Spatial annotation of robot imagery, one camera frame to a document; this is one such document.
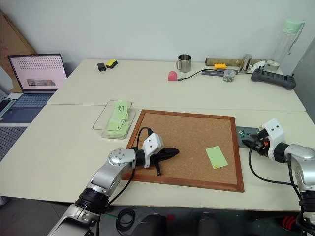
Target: green sticky note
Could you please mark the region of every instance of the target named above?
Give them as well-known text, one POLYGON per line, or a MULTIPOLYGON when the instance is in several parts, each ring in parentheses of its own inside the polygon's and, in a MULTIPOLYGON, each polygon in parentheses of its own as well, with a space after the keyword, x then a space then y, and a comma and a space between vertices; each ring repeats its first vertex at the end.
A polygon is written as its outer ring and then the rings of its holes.
POLYGON ((106 130, 120 130, 125 120, 128 120, 127 102, 117 101, 115 103, 114 112, 108 122, 106 130))
POLYGON ((125 120, 125 122, 122 124, 121 128, 119 130, 105 130, 104 134, 107 136, 117 136, 121 137, 127 134, 130 127, 130 122, 128 120, 125 120))
POLYGON ((207 148, 206 152, 207 152, 208 157, 211 161, 213 169, 217 169, 217 168, 228 165, 228 163, 227 163, 225 157, 223 156, 223 153, 221 152, 221 149, 219 146, 207 148))

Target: white table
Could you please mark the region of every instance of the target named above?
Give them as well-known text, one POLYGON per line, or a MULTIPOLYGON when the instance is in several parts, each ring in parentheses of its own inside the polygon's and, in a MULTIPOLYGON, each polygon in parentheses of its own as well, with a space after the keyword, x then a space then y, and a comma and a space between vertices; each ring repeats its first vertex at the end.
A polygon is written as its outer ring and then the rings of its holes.
MULTIPOLYGON (((99 72, 99 59, 86 59, 75 69, 48 104, 105 105, 109 100, 131 101, 139 107, 187 109, 233 109, 305 111, 293 90, 239 74, 232 83, 222 77, 198 75, 183 81, 168 81, 177 71, 174 62, 119 60, 113 69, 99 72)), ((190 73, 211 68, 192 63, 190 73)))
MULTIPOLYGON (((135 126, 124 140, 103 139, 92 126, 103 106, 47 105, 29 125, 0 163, 0 195, 48 201, 73 202, 108 153, 125 148, 135 126)), ((259 127, 277 118, 287 143, 315 148, 315 126, 305 112, 205 110, 158 108, 165 111, 235 116, 237 126, 259 127)), ((248 149, 240 148, 244 193, 132 182, 115 204, 168 207, 208 207, 249 210, 299 210, 289 186, 263 182, 249 170, 248 149)), ((253 167, 269 179, 289 181, 287 166, 256 153, 253 167)), ((126 181, 122 181, 118 191, 126 181)))

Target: laptop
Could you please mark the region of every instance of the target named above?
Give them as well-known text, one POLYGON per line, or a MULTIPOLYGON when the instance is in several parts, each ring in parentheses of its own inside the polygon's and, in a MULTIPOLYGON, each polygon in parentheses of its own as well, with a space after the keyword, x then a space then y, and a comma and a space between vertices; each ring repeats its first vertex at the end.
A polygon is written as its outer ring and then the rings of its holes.
POLYGON ((23 95, 0 118, 3 123, 31 123, 67 79, 60 54, 8 56, 23 95))

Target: stainless steel cup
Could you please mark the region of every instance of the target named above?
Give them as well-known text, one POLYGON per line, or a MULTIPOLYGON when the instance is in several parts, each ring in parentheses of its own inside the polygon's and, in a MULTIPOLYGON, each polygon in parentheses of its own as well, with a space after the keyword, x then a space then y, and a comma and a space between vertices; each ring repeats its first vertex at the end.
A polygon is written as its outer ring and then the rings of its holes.
POLYGON ((176 67, 180 72, 190 72, 191 69, 191 56, 186 54, 181 54, 178 56, 178 61, 176 62, 176 67))
POLYGON ((248 70, 248 67, 251 64, 252 55, 251 54, 245 54, 243 56, 243 59, 241 61, 240 66, 238 67, 238 72, 244 72, 246 73, 248 70))

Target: yellow sponge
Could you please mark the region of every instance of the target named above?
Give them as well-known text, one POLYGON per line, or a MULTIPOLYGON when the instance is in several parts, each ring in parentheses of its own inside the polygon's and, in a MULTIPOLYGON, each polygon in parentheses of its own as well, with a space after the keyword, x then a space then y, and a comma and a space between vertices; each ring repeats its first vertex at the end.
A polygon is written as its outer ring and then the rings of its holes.
POLYGON ((115 59, 111 59, 109 60, 107 63, 106 63, 106 67, 107 68, 110 68, 110 69, 113 69, 115 67, 115 65, 117 65, 117 60, 115 59))
POLYGON ((215 64, 215 69, 226 69, 226 64, 225 63, 216 63, 215 64))

